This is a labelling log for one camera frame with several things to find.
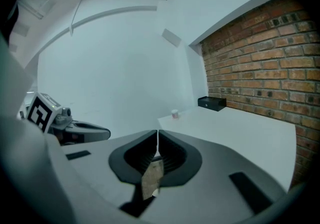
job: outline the red brick wall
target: red brick wall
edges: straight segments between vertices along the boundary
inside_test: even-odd
[[[296,0],[271,0],[203,40],[209,96],[294,123],[292,185],[308,178],[320,139],[320,36]]]

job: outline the white table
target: white table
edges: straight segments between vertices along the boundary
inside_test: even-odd
[[[227,107],[219,112],[195,107],[180,112],[178,120],[158,121],[163,130],[230,147],[289,190],[296,159],[293,124]]]

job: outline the white tabletop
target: white tabletop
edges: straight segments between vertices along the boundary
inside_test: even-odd
[[[158,119],[163,130],[219,143],[255,163],[289,190],[295,168],[296,130],[293,124],[253,113],[202,107]]]

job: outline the black box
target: black box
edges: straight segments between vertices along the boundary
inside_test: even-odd
[[[225,108],[227,102],[226,99],[216,97],[201,97],[198,99],[198,106],[209,110],[220,111]]]

